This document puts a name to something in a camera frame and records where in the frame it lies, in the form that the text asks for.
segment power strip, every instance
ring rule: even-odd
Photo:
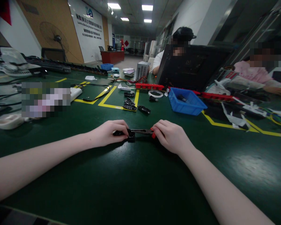
[[[71,102],[76,99],[79,95],[81,95],[82,90],[80,88],[71,87]]]

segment reception desk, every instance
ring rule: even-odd
[[[107,52],[101,51],[102,56],[102,63],[111,63],[116,64],[118,62],[124,61],[124,51],[114,51],[114,52]]]

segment ceiling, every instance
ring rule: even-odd
[[[83,0],[103,16],[114,27],[115,34],[155,38],[171,20],[183,0]],[[121,9],[108,12],[107,3],[118,3]],[[153,11],[143,11],[141,5],[153,5]]]

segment blue plastic bin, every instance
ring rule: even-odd
[[[107,71],[111,71],[112,67],[113,67],[113,64],[110,64],[110,63],[101,64],[101,69],[104,69]]]
[[[180,94],[184,96],[187,102],[177,99],[176,96]],[[197,116],[203,109],[207,109],[207,106],[201,101],[201,99],[199,99],[196,94],[190,90],[173,87],[169,93],[169,99],[174,112]]]

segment green workbench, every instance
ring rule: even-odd
[[[77,84],[86,75],[92,74],[49,72],[46,80],[25,81],[56,82],[66,77],[62,82]],[[93,83],[114,85],[106,77],[95,77],[98,80]],[[0,82],[10,79],[1,77]],[[87,86],[78,99],[95,98],[103,90]],[[11,85],[0,86],[0,94],[11,92]],[[102,101],[103,105],[123,105],[123,91],[116,88],[94,104],[72,102],[70,111],[60,117],[25,123],[14,130],[0,129],[0,157],[88,132],[107,120],[124,119],[133,129],[148,129],[160,119],[169,120],[182,126],[192,143],[235,186],[274,223],[281,224],[281,136],[212,125],[202,113],[195,117],[173,112],[167,97],[159,102],[148,98],[147,91],[139,92],[138,105],[149,108],[150,115],[99,106]],[[260,124],[256,125],[260,130],[269,129]],[[278,128],[266,131],[281,133]],[[0,204],[65,224],[218,224],[179,157],[140,134],[135,143],[116,143],[72,156]]]

